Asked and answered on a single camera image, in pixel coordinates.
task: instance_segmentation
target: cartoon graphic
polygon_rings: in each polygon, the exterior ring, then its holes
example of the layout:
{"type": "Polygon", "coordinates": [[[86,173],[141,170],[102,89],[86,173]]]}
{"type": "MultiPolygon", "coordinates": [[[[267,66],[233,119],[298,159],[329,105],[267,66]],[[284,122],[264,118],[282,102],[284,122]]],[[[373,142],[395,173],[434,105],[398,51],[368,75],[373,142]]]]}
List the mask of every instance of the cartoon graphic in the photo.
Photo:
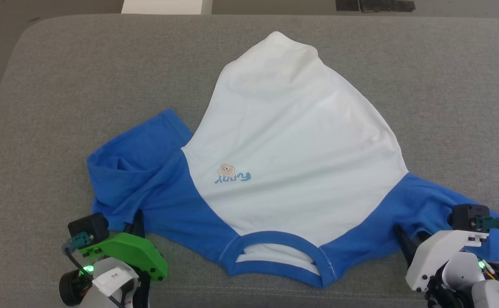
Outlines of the cartoon graphic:
{"type": "Polygon", "coordinates": [[[233,178],[236,177],[236,173],[234,173],[234,167],[229,164],[222,164],[219,170],[217,170],[219,175],[224,177],[233,178]]]}

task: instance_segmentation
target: gray couch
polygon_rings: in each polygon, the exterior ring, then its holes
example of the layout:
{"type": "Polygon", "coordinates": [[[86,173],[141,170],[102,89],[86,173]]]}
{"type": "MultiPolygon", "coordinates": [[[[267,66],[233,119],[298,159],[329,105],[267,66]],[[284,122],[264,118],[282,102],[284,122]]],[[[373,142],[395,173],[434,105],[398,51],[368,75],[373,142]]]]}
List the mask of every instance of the gray couch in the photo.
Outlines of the gray couch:
{"type": "MultiPolygon", "coordinates": [[[[499,212],[499,20],[86,15],[19,40],[0,86],[0,308],[60,308],[66,224],[93,198],[86,158],[171,107],[192,131],[221,69],[272,31],[313,45],[389,123],[406,164],[499,212]]],[[[219,265],[149,234],[170,266],[152,307],[425,308],[401,254],[317,289],[219,265]]]]}

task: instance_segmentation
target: white and blue t-shirt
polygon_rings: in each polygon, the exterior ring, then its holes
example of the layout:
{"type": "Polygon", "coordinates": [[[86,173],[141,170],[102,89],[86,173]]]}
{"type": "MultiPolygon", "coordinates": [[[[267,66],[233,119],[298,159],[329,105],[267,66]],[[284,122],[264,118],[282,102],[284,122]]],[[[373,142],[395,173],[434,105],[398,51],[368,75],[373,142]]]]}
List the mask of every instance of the white and blue t-shirt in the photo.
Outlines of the white and blue t-shirt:
{"type": "MultiPolygon", "coordinates": [[[[398,250],[392,232],[449,230],[476,203],[408,172],[394,133],[314,47],[272,33],[226,65],[194,136],[171,110],[88,158],[94,212],[222,265],[317,287],[398,250]]],[[[499,261],[499,230],[480,257],[499,261]]]]}

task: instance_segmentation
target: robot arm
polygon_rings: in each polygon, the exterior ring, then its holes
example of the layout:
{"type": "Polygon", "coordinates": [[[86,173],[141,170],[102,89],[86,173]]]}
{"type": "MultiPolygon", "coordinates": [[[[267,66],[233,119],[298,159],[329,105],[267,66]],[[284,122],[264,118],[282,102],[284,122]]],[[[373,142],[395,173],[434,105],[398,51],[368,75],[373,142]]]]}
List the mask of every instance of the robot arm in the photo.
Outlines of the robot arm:
{"type": "Polygon", "coordinates": [[[408,263],[406,281],[412,290],[425,293],[430,308],[499,308],[499,264],[462,250],[486,242],[486,227],[499,228],[499,219],[488,215],[482,205],[456,205],[450,217],[454,230],[419,234],[425,238],[419,246],[400,226],[394,227],[408,263]]]}
{"type": "Polygon", "coordinates": [[[101,213],[68,225],[72,238],[63,251],[78,269],[61,277],[60,297],[67,306],[148,308],[150,282],[165,278],[168,266],[145,239],[143,214],[139,210],[134,223],[115,236],[109,237],[107,226],[101,213]],[[71,255],[75,250],[97,262],[82,267],[71,255]]]}

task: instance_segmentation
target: printed logo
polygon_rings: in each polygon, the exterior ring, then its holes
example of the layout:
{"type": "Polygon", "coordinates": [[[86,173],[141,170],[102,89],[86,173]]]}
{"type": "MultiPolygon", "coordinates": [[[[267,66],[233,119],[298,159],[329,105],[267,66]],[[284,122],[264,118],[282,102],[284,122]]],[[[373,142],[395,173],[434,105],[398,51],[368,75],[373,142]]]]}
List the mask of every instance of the printed logo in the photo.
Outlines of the printed logo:
{"type": "Polygon", "coordinates": [[[219,170],[217,170],[217,174],[219,174],[219,179],[215,181],[215,184],[236,181],[237,178],[241,178],[242,182],[251,180],[251,174],[249,172],[246,172],[246,175],[244,175],[244,173],[236,174],[234,167],[229,164],[222,164],[219,170]]]}

